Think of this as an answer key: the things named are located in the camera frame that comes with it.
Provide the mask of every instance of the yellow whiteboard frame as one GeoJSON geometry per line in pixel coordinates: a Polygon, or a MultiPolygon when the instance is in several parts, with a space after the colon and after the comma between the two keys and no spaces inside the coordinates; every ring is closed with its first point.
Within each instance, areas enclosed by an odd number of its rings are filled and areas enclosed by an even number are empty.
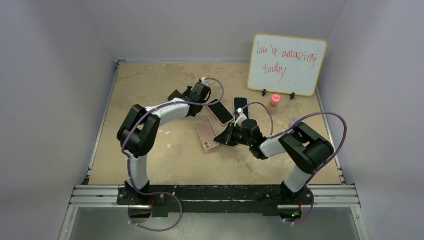
{"type": "MultiPolygon", "coordinates": [[[[324,60],[325,60],[326,55],[327,55],[327,48],[329,47],[329,43],[327,42],[327,40],[325,40],[325,39],[318,39],[318,38],[310,38],[310,37],[299,37],[299,36],[286,36],[286,35],[277,35],[277,34],[257,33],[254,36],[254,38],[253,38],[252,51],[251,51],[251,54],[250,54],[250,63],[249,63],[249,76],[247,77],[247,88],[249,90],[254,90],[254,91],[263,91],[263,89],[256,89],[256,88],[250,88],[249,87],[249,80],[251,78],[251,70],[252,70],[253,50],[255,49],[256,37],[259,36],[259,35],[261,35],[261,36],[271,36],[271,37],[283,37],[283,38],[289,38],[289,39],[306,39],[306,40],[314,40],[314,41],[325,42],[324,57],[322,58],[321,66],[319,66],[318,77],[316,78],[315,88],[313,89],[312,94],[311,95],[296,94],[296,96],[305,96],[305,97],[313,96],[315,94],[315,91],[317,90],[318,79],[320,78],[321,70],[323,69],[324,60]]],[[[270,91],[268,89],[266,91],[267,92],[270,92],[270,93],[276,93],[276,94],[288,94],[288,95],[291,95],[292,94],[292,92],[270,91]]]]}

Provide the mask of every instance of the phone screen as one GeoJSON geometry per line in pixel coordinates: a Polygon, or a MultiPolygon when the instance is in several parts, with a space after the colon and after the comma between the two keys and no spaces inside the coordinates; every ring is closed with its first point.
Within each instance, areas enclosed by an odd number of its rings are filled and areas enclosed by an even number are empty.
{"type": "MultiPolygon", "coordinates": [[[[245,97],[235,97],[234,98],[234,112],[237,111],[237,109],[243,108],[244,106],[246,106],[248,103],[248,99],[245,97]]],[[[249,107],[246,107],[243,110],[244,115],[246,115],[247,119],[250,119],[251,116],[249,115],[249,107]]]]}
{"type": "MultiPolygon", "coordinates": [[[[218,99],[214,99],[210,101],[210,103],[215,103],[217,101],[218,99]]],[[[234,119],[231,112],[228,111],[228,109],[222,104],[222,102],[218,102],[217,104],[207,106],[207,107],[210,109],[210,111],[213,113],[213,115],[215,115],[216,119],[218,119],[218,121],[222,125],[227,124],[234,119]]]]}

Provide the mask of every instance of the smartphone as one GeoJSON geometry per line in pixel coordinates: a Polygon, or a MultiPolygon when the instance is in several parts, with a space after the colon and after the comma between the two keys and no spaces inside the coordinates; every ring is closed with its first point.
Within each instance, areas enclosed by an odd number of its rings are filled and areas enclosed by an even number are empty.
{"type": "MultiPolygon", "coordinates": [[[[212,104],[217,101],[218,99],[214,99],[209,103],[212,104]]],[[[222,102],[218,102],[217,104],[214,104],[212,106],[207,106],[207,108],[209,109],[209,111],[212,112],[212,114],[215,116],[215,118],[221,125],[227,125],[234,119],[234,116],[231,114],[230,111],[228,111],[228,109],[223,105],[222,102]]]]}
{"type": "Polygon", "coordinates": [[[214,141],[214,138],[217,137],[217,132],[209,118],[196,123],[196,129],[203,149],[210,150],[220,145],[214,141]]]}
{"type": "MultiPolygon", "coordinates": [[[[245,97],[235,97],[234,98],[234,114],[236,113],[237,109],[243,108],[244,106],[248,105],[248,99],[245,97]]],[[[243,110],[244,115],[246,115],[247,119],[250,119],[250,113],[249,113],[249,107],[246,107],[243,110]]]]}

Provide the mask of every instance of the pink cap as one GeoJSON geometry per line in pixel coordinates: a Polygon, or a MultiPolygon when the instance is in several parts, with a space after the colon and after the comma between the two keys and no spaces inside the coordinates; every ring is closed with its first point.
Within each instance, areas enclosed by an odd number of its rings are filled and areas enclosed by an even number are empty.
{"type": "Polygon", "coordinates": [[[280,103],[281,97],[278,94],[274,94],[271,97],[271,103],[274,105],[278,105],[280,103]]]}

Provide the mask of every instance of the gray floor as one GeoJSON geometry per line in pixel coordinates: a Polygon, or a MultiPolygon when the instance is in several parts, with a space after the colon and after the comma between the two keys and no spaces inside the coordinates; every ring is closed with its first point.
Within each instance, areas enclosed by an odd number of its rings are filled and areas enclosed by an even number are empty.
{"type": "MultiPolygon", "coordinates": [[[[178,218],[152,218],[144,226],[162,229],[178,218]]],[[[125,208],[80,208],[71,240],[358,240],[350,208],[316,208],[309,219],[295,226],[279,217],[261,214],[186,213],[167,232],[149,232],[128,224],[125,208]]]]}

